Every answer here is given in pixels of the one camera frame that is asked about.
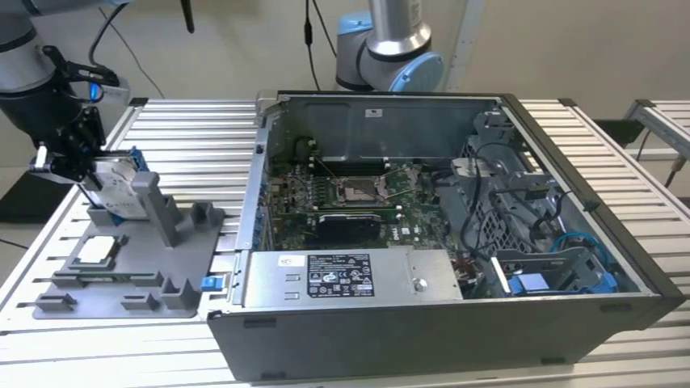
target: motherboard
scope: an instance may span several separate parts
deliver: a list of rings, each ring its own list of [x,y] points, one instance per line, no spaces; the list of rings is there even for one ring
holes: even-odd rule
[[[347,166],[313,160],[271,177],[275,249],[456,251],[434,179],[450,171],[414,162]]]

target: blue latch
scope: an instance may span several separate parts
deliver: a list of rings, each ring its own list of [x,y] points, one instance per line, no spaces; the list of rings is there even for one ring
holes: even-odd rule
[[[201,292],[223,291],[223,278],[219,276],[207,276],[201,279]]]

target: blue clip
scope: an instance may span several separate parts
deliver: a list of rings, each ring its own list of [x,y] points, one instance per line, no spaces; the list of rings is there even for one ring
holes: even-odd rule
[[[201,279],[201,292],[223,291],[223,278],[219,276],[207,276]]]
[[[141,150],[137,150],[137,147],[132,147],[132,149],[129,150],[129,156],[132,157],[133,162],[137,164],[139,170],[148,172],[149,169],[148,169],[147,161],[143,158]]]

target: gray holder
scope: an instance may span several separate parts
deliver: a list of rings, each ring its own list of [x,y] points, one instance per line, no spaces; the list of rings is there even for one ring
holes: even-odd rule
[[[116,225],[108,212],[88,210],[92,224],[36,300],[35,318],[196,315],[200,282],[211,267],[225,213],[211,203],[196,203],[180,212],[157,183],[153,172],[139,172],[132,181],[148,221]],[[76,257],[95,236],[115,237],[115,246],[99,263],[81,263]]]

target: aluminum extrusion table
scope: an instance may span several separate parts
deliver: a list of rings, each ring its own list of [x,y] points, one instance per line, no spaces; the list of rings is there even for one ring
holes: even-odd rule
[[[643,248],[690,295],[690,212],[578,107],[523,104]],[[232,268],[239,212],[255,140],[249,101],[149,100],[129,107],[108,146],[144,151],[163,193],[180,206],[212,200],[225,210],[213,273]],[[244,386],[199,317],[35,320],[32,302],[87,228],[72,190],[0,289],[0,386]],[[205,294],[201,308],[215,295]],[[690,302],[646,331],[615,335],[576,365],[382,377],[304,387],[690,386]]]

